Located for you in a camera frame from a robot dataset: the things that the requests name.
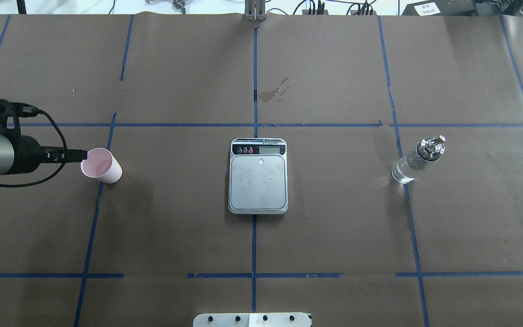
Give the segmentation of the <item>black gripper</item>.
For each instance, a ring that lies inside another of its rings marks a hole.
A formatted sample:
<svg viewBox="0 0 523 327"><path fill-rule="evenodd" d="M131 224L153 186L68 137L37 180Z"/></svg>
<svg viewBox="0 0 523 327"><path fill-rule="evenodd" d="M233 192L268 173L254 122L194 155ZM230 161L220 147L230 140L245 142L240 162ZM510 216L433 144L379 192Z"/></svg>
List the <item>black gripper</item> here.
<svg viewBox="0 0 523 327"><path fill-rule="evenodd" d="M86 150L67 150L66 147L41 147L42 164L65 164L66 162L83 162L88 157Z"/></svg>

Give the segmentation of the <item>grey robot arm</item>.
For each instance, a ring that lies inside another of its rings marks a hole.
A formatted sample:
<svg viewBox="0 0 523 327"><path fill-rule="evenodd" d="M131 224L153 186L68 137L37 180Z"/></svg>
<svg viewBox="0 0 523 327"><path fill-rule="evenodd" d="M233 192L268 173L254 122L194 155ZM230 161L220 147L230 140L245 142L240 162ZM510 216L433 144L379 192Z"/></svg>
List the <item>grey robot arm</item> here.
<svg viewBox="0 0 523 327"><path fill-rule="evenodd" d="M41 146L30 136L18 138L0 134L0 176L34 172L42 164L83 162L88 151Z"/></svg>

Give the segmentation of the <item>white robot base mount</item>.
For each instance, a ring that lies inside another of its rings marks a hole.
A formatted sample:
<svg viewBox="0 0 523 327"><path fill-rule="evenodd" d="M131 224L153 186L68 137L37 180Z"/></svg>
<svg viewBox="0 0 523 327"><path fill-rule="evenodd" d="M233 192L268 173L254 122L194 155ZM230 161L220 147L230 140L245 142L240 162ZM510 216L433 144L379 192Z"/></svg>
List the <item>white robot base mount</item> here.
<svg viewBox="0 0 523 327"><path fill-rule="evenodd" d="M303 312L198 314L193 327L311 327L311 314Z"/></svg>

